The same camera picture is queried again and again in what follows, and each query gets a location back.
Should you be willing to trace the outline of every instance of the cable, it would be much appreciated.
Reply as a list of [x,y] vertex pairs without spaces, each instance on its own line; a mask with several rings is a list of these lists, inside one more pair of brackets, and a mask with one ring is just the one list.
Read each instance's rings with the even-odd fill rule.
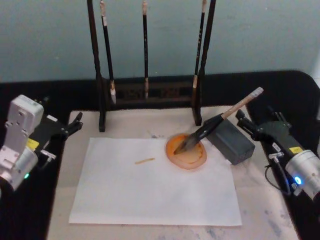
[[282,174],[282,176],[283,176],[283,179],[284,179],[284,181],[285,181],[286,191],[282,190],[280,187],[276,186],[274,183],[272,183],[272,182],[269,180],[269,178],[268,178],[268,176],[267,176],[267,172],[268,172],[269,168],[271,167],[271,165],[268,165],[268,166],[265,167],[264,177],[265,177],[266,181],[267,181],[271,186],[273,186],[274,188],[278,189],[282,194],[284,194],[284,195],[286,195],[286,196],[290,196],[290,195],[291,195],[291,191],[290,191],[290,186],[289,186],[289,182],[288,182],[288,179],[287,179],[287,177],[286,177],[285,171],[284,171],[284,169],[282,168],[282,166],[280,165],[279,162],[276,162],[276,165],[279,167],[280,172],[281,172],[281,174]]

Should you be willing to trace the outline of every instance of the black mat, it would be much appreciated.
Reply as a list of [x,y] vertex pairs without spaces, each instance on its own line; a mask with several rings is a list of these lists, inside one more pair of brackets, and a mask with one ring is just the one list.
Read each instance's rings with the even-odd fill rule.
[[[149,81],[190,80],[192,76],[156,77]],[[232,105],[256,87],[263,87],[264,94],[248,106],[255,123],[267,116],[266,105],[283,112],[292,123],[293,136],[306,148],[317,151],[320,126],[316,121],[320,90],[313,79],[299,71],[275,71],[235,74],[215,74],[206,77],[202,85],[204,106]],[[5,137],[4,124],[9,103],[19,94],[32,99],[50,96],[46,112],[67,123],[73,110],[98,109],[96,83],[93,80],[44,81],[0,84],[0,144]],[[176,103],[164,107],[177,107]],[[15,194],[0,202],[0,239],[45,239],[53,206],[55,187],[61,163],[63,145],[52,145],[59,158],[44,172],[33,171]],[[301,194],[285,199],[298,235],[303,240],[319,239],[319,207]]]

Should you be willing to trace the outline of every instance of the blue led light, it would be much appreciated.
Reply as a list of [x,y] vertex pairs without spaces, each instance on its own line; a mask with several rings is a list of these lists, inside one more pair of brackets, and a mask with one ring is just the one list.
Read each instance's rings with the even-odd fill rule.
[[300,178],[300,177],[295,176],[295,177],[294,177],[294,180],[295,180],[296,184],[298,184],[298,185],[302,184],[302,181],[301,181],[301,178]]

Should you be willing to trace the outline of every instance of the white paper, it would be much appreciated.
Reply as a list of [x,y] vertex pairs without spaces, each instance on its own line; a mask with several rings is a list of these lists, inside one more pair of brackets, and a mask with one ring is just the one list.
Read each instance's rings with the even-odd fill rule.
[[[230,163],[224,156],[203,141],[207,161],[188,171],[168,160],[166,142],[91,138],[69,222],[241,225]],[[155,160],[135,164],[149,158]]]

